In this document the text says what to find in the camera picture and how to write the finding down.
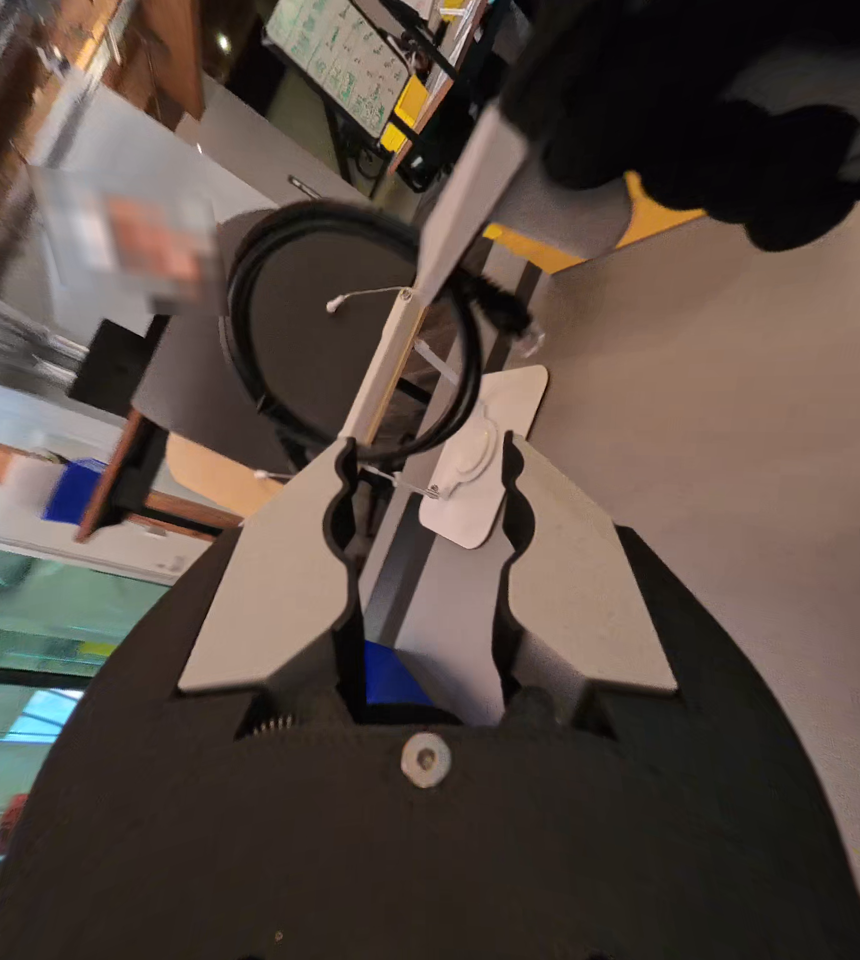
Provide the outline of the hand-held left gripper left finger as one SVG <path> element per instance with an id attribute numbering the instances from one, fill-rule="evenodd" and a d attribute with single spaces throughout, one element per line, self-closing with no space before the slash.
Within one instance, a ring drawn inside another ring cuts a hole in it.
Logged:
<path id="1" fill-rule="evenodd" d="M 356 442 L 338 438 L 241 527 L 177 687 L 184 694 L 337 686 L 363 662 Z"/>

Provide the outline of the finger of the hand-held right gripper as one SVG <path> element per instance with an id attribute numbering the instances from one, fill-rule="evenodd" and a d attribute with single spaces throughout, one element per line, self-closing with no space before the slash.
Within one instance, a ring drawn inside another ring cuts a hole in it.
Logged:
<path id="1" fill-rule="evenodd" d="M 508 120 L 499 102 L 489 103 L 420 229 L 413 282 L 417 301 L 429 303 L 441 292 L 530 151 L 528 139 Z"/>

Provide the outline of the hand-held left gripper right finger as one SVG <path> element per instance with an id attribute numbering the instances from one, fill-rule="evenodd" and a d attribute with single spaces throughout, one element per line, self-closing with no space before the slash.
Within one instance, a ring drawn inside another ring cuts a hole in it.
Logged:
<path id="1" fill-rule="evenodd" d="M 503 533 L 493 661 L 505 703 L 553 706 L 591 691 L 674 695 L 678 683 L 610 515 L 519 434 L 504 438 Z"/>

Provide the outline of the yellow plastic bin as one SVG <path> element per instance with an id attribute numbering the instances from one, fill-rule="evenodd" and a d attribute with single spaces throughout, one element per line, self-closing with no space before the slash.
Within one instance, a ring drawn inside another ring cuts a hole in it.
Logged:
<path id="1" fill-rule="evenodd" d="M 624 182 L 631 203 L 631 217 L 619 241 L 605 247 L 603 252 L 586 256 L 568 253 L 494 222 L 486 227 L 483 236 L 511 254 L 525 258 L 544 273 L 554 275 L 602 257 L 612 250 L 619 250 L 674 230 L 706 215 L 701 209 L 674 210 L 660 205 L 644 190 L 641 178 L 635 171 L 624 174 Z"/>

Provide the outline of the blue plastic bin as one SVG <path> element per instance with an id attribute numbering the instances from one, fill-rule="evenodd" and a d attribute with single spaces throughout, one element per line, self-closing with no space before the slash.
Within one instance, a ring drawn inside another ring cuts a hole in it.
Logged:
<path id="1" fill-rule="evenodd" d="M 370 706 L 433 707 L 434 703 L 396 650 L 364 642 L 364 691 Z"/>

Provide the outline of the person's right hand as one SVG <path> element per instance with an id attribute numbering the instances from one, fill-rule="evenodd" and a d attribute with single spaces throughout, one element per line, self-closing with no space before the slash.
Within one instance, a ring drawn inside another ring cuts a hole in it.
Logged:
<path id="1" fill-rule="evenodd" d="M 499 103 L 560 187 L 797 249 L 860 203 L 860 1 L 534 2 Z"/>

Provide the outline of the whiteboard with green writing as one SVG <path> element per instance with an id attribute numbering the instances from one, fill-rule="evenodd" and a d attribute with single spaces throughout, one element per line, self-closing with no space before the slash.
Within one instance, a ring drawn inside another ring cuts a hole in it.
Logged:
<path id="1" fill-rule="evenodd" d="M 381 141 L 411 74 L 353 2 L 277 2 L 264 41 L 366 137 Z"/>

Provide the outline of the small blue bin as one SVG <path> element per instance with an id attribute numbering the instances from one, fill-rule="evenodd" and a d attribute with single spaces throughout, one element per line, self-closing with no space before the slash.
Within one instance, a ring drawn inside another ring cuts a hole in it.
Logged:
<path id="1" fill-rule="evenodd" d="M 78 526 L 107 464 L 93 458 L 66 462 L 42 510 L 41 520 Z"/>

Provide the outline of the black box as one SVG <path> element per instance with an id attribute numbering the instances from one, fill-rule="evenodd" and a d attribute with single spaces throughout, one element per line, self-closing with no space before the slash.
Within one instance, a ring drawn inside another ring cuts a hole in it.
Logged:
<path id="1" fill-rule="evenodd" d="M 170 319 L 168 315 L 153 316 L 143 335 L 102 319 L 67 398 L 126 420 L 133 395 Z"/>

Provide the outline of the white panel bracket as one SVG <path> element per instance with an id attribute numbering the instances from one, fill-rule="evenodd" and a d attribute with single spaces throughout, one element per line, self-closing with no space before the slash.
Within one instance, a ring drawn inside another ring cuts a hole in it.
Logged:
<path id="1" fill-rule="evenodd" d="M 364 378 L 340 429 L 359 449 L 372 446 L 395 385 L 423 326 L 427 306 L 410 287 L 396 296 Z"/>

